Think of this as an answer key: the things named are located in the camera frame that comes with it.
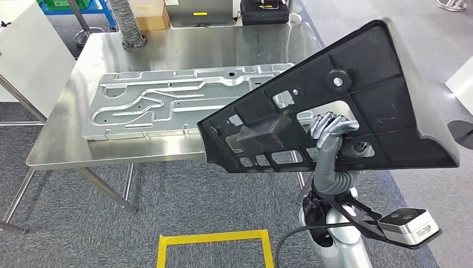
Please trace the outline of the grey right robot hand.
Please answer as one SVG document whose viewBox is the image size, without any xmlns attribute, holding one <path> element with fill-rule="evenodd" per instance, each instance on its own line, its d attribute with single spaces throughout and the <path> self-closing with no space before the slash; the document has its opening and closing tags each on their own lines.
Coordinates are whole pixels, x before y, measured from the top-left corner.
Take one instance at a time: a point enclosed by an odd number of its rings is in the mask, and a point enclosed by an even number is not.
<svg viewBox="0 0 473 268">
<path fill-rule="evenodd" d="M 317 114 L 312 120 L 308 134 L 316 140 L 319 149 L 313 176 L 313 187 L 321 193 L 339 194 L 352 188 L 359 178 L 358 171 L 336 171 L 335 162 L 342 145 L 342 136 L 359 129 L 356 120 L 342 114 L 327 112 Z"/>
</svg>

